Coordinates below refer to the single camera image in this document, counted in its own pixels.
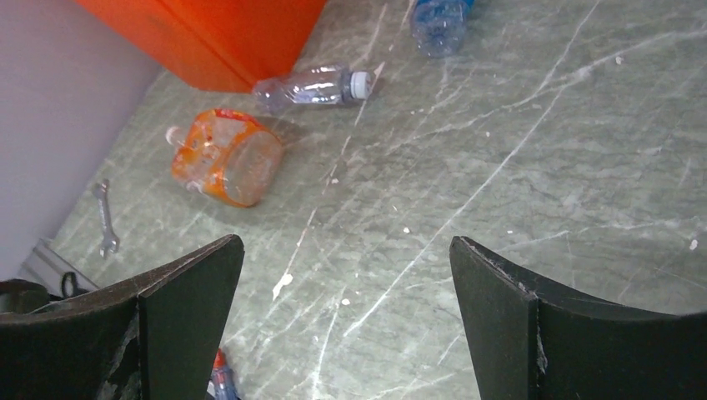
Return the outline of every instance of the wrench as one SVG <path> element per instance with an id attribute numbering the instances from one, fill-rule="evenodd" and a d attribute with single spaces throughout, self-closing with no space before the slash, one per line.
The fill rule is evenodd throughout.
<path id="1" fill-rule="evenodd" d="M 103 229 L 103 241 L 99 250 L 101 257 L 108 256 L 108 250 L 111 253 L 118 252 L 120 239 L 113 231 L 113 224 L 110 218 L 110 209 L 108 208 L 108 180 L 103 179 L 102 182 L 96 183 L 93 187 L 93 196 L 98 199 L 98 207 L 101 211 L 101 228 Z"/>

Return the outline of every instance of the gray marble floor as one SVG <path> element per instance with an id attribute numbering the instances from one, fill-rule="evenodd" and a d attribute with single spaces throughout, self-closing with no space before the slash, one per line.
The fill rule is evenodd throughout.
<path id="1" fill-rule="evenodd" d="M 54 247 L 108 285 L 240 235 L 223 342 L 248 399 L 479 398 L 453 235 L 612 301 L 707 308 L 704 0 L 478 0 L 444 60 L 414 51 L 410 8 L 329 2 L 300 66 L 375 69 L 378 93 L 261 118 L 288 155 L 252 209 L 180 188 L 164 142 L 207 108 L 257 115 L 251 99 L 164 73 L 96 176 L 121 251 L 98 256 L 88 192 Z"/>

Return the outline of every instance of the gray wall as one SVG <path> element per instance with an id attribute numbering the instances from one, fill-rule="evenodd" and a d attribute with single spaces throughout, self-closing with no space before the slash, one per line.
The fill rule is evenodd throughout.
<path id="1" fill-rule="evenodd" d="M 0 0 L 0 279 L 53 238 L 158 70 L 71 0 Z"/>

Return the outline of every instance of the orange cabinet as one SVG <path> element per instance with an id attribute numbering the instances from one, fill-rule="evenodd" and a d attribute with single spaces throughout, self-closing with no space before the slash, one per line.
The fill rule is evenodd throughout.
<path id="1" fill-rule="evenodd" d="M 74 0 L 189 85 L 247 92 L 290 72 L 326 0 Z"/>

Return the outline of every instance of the clear plastic bottle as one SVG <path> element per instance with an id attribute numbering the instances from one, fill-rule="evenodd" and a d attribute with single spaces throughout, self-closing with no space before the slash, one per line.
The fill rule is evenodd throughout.
<path id="1" fill-rule="evenodd" d="M 464 42 L 466 22 L 474 0 L 418 0 L 410 31 L 419 51 L 432 58 L 455 54 Z"/>
<path id="2" fill-rule="evenodd" d="M 171 127 L 172 176 L 190 191 L 235 207 L 260 201 L 284 155 L 280 139 L 248 114 L 213 109 L 189 130 Z"/>
<path id="3" fill-rule="evenodd" d="M 344 63 L 323 65 L 282 77 L 259 81 L 253 95 L 261 108 L 273 115 L 293 104 L 348 104 L 371 93 L 371 72 L 351 71 Z"/>

